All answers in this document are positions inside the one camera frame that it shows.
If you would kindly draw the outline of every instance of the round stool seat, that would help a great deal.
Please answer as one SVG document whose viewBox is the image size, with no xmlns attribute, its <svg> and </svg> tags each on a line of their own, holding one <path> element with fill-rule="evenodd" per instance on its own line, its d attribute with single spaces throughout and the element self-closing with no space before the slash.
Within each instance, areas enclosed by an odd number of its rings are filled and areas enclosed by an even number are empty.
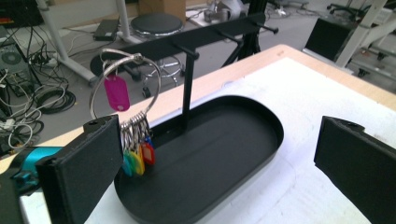
<svg viewBox="0 0 396 224">
<path fill-rule="evenodd" d="M 131 21 L 132 28 L 143 36 L 172 35 L 180 32 L 183 22 L 176 16 L 165 13 L 149 13 Z"/>
</svg>

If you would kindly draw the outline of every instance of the metal ring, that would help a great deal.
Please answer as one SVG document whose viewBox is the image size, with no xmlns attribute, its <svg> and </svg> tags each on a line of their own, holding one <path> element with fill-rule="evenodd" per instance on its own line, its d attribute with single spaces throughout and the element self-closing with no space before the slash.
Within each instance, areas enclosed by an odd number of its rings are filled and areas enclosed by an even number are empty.
<svg viewBox="0 0 396 224">
<path fill-rule="evenodd" d="M 121 54 L 121 55 L 125 55 L 126 57 L 122 58 L 122 59 L 119 59 L 119 60 L 115 61 L 114 63 L 112 63 L 108 68 L 105 69 L 103 74 L 99 77 L 99 80 L 96 81 L 96 84 L 95 84 L 94 88 L 91 91 L 90 102 L 89 102 L 90 112 L 91 112 L 92 118 L 93 119 L 97 119 L 95 110 L 93 108 L 93 103 L 94 103 L 94 99 L 95 99 L 96 93 L 97 93 L 99 87 L 103 84 L 105 78 L 111 72 L 113 72 L 115 69 L 117 69 L 120 65 L 122 65 L 124 63 L 130 63 L 130 62 L 134 62 L 134 63 L 148 63 L 148 64 L 154 66 L 155 70 L 157 70 L 157 78 L 158 78 L 157 90 L 155 91 L 155 94 L 154 94 L 150 104 L 148 105 L 148 107 L 146 107 L 145 110 L 142 110 L 142 111 L 139 112 L 139 113 L 143 113 L 144 115 L 146 115 L 149 112 L 149 110 L 151 109 L 151 107 L 154 105 L 154 103 L 157 101 L 158 95 L 160 94 L 160 89 L 161 89 L 161 69 L 160 69 L 160 67 L 154 61 L 143 57 L 140 53 L 129 54 L 129 53 L 126 53 L 126 52 L 123 52 L 123 51 L 120 51 L 120 50 L 116 50 L 116 49 L 103 49 L 102 53 L 104 53 L 104 52 L 118 53 L 118 54 Z"/>
</svg>

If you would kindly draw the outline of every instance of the desk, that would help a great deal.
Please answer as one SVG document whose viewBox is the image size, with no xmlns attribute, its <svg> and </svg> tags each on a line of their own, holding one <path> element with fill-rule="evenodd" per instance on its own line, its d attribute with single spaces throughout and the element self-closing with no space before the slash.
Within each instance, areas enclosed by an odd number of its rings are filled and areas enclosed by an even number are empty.
<svg viewBox="0 0 396 224">
<path fill-rule="evenodd" d="M 284 85 L 279 84 L 280 78 L 284 78 Z M 321 86 L 329 87 L 328 91 L 320 89 Z M 308 88 L 318 88 L 318 94 L 309 94 L 305 91 Z M 162 93 L 148 112 L 149 122 L 154 124 L 164 115 L 178 113 L 182 91 L 182 87 L 177 87 Z M 191 101 L 199 102 L 203 97 L 219 94 L 239 94 L 239 91 L 252 98 L 263 99 L 265 105 L 280 117 L 285 128 L 285 141 L 266 167 L 202 221 L 368 223 L 327 176 L 314 166 L 313 153 L 320 124 L 320 117 L 314 117 L 314 114 L 326 113 L 323 115 L 353 119 L 366 126 L 370 134 L 395 147 L 396 139 L 389 137 L 389 129 L 396 126 L 396 96 L 281 45 L 195 79 Z M 304 100 L 309 97 L 315 100 L 314 104 Z M 120 120 L 128 119 L 148 103 L 149 100 L 131 106 L 130 110 L 120 114 Z M 76 129 L 49 140 L 43 146 L 64 146 L 81 132 L 82 129 Z M 9 160 L 1 162 L 2 170 L 6 162 Z M 92 212 L 88 223 L 108 223 L 109 218 L 112 223 L 131 223 L 113 186 Z"/>
</svg>

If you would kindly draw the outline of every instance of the hook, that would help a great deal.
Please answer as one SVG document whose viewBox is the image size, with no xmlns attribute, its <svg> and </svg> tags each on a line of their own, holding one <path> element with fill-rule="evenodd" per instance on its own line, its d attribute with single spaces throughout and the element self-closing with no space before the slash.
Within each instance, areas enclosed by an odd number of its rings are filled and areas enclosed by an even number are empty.
<svg viewBox="0 0 396 224">
<path fill-rule="evenodd" d="M 274 27 L 269 27 L 269 26 L 266 26 L 266 25 L 264 25 L 263 23 L 260 23 L 260 22 L 256 22 L 256 25 L 260 26 L 261 28 L 263 28 L 265 30 L 271 31 L 272 33 L 274 33 L 274 35 L 276 35 L 279 32 L 279 29 L 277 27 L 275 27 L 275 28 Z"/>
<path fill-rule="evenodd" d="M 175 45 L 178 49 L 183 50 L 187 55 L 192 57 L 194 60 L 197 60 L 199 58 L 199 53 L 192 51 L 190 49 L 184 48 L 183 46 L 180 45 Z"/>
<path fill-rule="evenodd" d="M 242 39 L 237 39 L 233 35 L 226 34 L 226 33 L 222 32 L 222 31 L 220 31 L 219 34 L 224 36 L 224 37 L 227 37 L 228 39 L 232 40 L 233 42 L 237 43 L 238 45 L 241 45 L 241 44 L 244 43 L 244 41 Z"/>
</svg>

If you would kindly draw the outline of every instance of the tray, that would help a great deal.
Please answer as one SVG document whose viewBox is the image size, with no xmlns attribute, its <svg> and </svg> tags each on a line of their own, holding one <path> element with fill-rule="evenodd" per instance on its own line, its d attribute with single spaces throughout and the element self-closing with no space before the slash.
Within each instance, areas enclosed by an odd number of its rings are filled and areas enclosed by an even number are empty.
<svg viewBox="0 0 396 224">
<path fill-rule="evenodd" d="M 152 128 L 156 164 L 143 176 L 119 171 L 116 192 L 142 223 L 192 223 L 265 166 L 283 140 L 279 119 L 242 96 L 221 96 Z"/>
</svg>

